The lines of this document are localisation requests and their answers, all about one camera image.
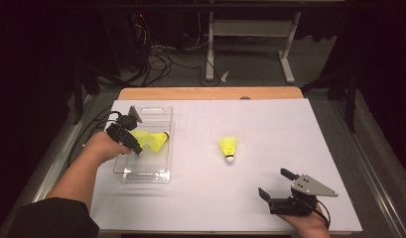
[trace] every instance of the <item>gray floor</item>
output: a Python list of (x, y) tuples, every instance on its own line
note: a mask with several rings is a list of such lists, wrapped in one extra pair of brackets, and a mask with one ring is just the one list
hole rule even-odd
[[(284, 47), (283, 39), (273, 39), (263, 44), (264, 39), (245, 38), (234, 42), (218, 40), (215, 43), (214, 67), (221, 77), (228, 71), (226, 82), (218, 86), (288, 86), (277, 57), (277, 51)], [(315, 43), (310, 38), (295, 41), (289, 54), (289, 62), (294, 73), (295, 86), (303, 86), (321, 73), (324, 63), (336, 39), (322, 40)], [(203, 86), (205, 76), (206, 49), (178, 52), (168, 49), (172, 71), (163, 79), (153, 83), (154, 86)], [(156, 60), (150, 56), (149, 61)], [(163, 67), (164, 63), (155, 62), (154, 66)], [(153, 78), (159, 72), (153, 71)], [(131, 74), (123, 70), (123, 77)], [(406, 173), (382, 132), (370, 115), (367, 105), (356, 95), (355, 129), (350, 133), (343, 122), (344, 99), (328, 101), (326, 89), (313, 89), (305, 94), (310, 99), (314, 112), (327, 144), (333, 155), (344, 185), (351, 197), (363, 231), (349, 237), (406, 237)], [(94, 98), (94, 104), (84, 115), (86, 125), (104, 107), (109, 106), (119, 93), (119, 88), (102, 85), (102, 92)], [(73, 113), (55, 138), (43, 161), (36, 169), (29, 184), (23, 191), (16, 207), (33, 200), (45, 178), (51, 164), (67, 142)], [(75, 157), (79, 151), (79, 141), (72, 153)], [(4, 237), (8, 224), (3, 226), (0, 237)], [(121, 234), (101, 233), (99, 237), (118, 238)]]

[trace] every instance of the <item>shuttlecock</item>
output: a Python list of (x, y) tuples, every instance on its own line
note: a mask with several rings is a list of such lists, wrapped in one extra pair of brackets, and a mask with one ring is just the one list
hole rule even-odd
[(131, 135), (135, 137), (135, 139), (137, 139), (140, 147), (144, 148), (144, 145), (146, 145), (147, 140), (149, 139), (150, 132), (146, 130), (135, 129), (131, 131)]
[(150, 149), (152, 149), (154, 152), (158, 152), (168, 139), (169, 139), (168, 132), (152, 133), (148, 136), (147, 143)]
[(236, 148), (236, 137), (223, 137), (218, 141), (221, 150), (224, 152), (228, 163), (234, 162), (234, 149)]

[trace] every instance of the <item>white table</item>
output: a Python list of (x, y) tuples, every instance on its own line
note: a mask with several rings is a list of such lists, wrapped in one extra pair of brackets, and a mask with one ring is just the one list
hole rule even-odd
[[(269, 214), (258, 187), (285, 198), (286, 168), (308, 174), (339, 193), (321, 200), (332, 216), (331, 232), (361, 231), (338, 170), (308, 99), (118, 100), (130, 105), (172, 106), (175, 123), (168, 183), (122, 183), (115, 161), (97, 173), (91, 217), (101, 230), (123, 233), (290, 234)], [(217, 140), (238, 139), (235, 162), (225, 162)]]

